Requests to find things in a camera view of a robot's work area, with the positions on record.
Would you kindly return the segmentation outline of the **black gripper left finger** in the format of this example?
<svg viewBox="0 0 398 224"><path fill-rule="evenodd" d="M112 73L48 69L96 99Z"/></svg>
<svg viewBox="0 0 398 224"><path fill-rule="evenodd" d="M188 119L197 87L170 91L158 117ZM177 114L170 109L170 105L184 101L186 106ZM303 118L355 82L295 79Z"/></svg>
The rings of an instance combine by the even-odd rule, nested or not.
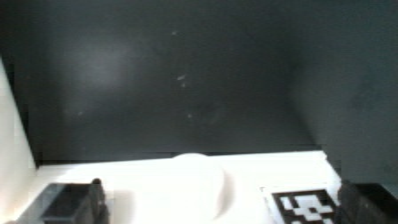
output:
<svg viewBox="0 0 398 224"><path fill-rule="evenodd" d="M88 183L49 183L16 224L110 224L101 179Z"/></svg>

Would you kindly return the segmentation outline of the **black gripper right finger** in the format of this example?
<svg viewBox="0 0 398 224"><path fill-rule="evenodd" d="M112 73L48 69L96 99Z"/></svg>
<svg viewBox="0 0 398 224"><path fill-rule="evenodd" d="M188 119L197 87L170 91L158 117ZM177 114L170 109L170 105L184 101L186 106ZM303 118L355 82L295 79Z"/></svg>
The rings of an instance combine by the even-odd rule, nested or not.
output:
<svg viewBox="0 0 398 224"><path fill-rule="evenodd" d="M398 197L378 183L344 181L337 199L335 224L398 224Z"/></svg>

